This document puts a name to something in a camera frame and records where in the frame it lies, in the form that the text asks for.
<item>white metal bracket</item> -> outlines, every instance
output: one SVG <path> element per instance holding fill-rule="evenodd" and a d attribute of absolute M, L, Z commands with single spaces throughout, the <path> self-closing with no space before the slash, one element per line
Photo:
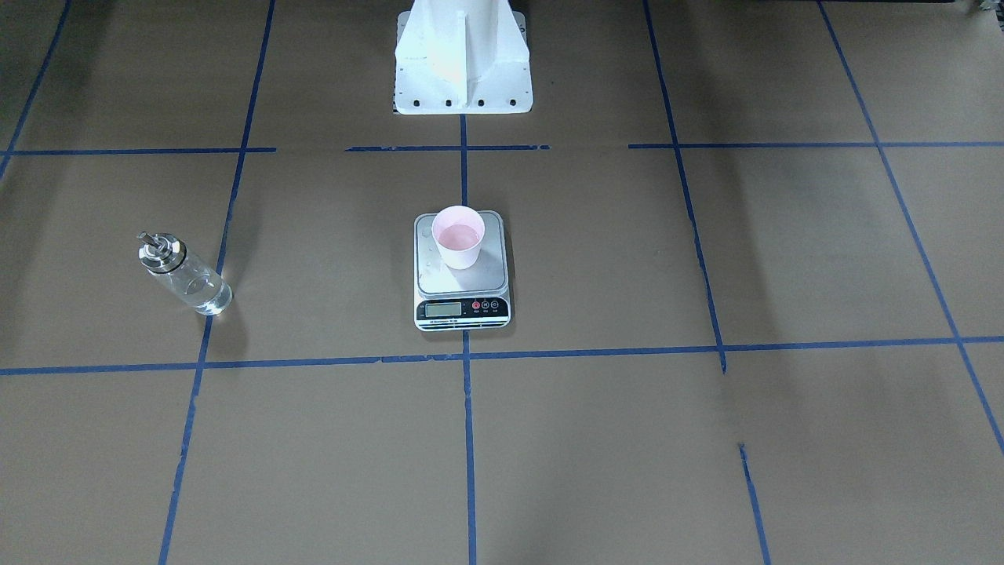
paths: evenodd
<path fill-rule="evenodd" d="M 526 18 L 508 0 L 415 0 L 398 17 L 401 113 L 520 113 L 533 106 Z"/>

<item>scale platform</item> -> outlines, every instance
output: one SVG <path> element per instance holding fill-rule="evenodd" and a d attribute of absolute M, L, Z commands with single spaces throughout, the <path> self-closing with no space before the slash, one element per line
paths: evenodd
<path fill-rule="evenodd" d="M 478 213 L 485 237 L 477 262 L 465 269 L 450 268 L 440 257 L 432 233 L 436 214 L 415 220 L 415 325 L 423 332 L 501 328 L 512 319 L 502 217 Z"/>

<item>scale control panel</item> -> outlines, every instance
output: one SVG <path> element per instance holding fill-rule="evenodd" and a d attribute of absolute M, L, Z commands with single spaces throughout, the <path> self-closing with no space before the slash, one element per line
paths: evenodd
<path fill-rule="evenodd" d="M 426 331 L 500 328 L 509 323 L 509 304 L 501 297 L 423 301 L 415 322 Z"/>

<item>metal weighing plate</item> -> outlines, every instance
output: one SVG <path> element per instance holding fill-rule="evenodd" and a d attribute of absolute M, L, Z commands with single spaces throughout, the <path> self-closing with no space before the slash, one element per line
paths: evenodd
<path fill-rule="evenodd" d="M 427 299 L 500 295 L 509 288 L 502 218 L 491 210 L 479 212 L 485 220 L 485 238 L 478 260 L 469 268 L 453 269 L 443 263 L 433 240 L 436 214 L 415 220 L 415 274 L 419 293 Z"/>

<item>white plastic object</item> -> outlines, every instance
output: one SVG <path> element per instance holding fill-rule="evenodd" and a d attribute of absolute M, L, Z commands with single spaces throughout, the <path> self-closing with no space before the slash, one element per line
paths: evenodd
<path fill-rule="evenodd" d="M 520 113 L 533 106 L 526 18 L 508 0 L 415 0 L 398 17 L 401 113 Z"/>
<path fill-rule="evenodd" d="M 450 206 L 433 219 L 433 240 L 450 268 L 468 268 L 478 260 L 485 220 L 467 206 Z"/>

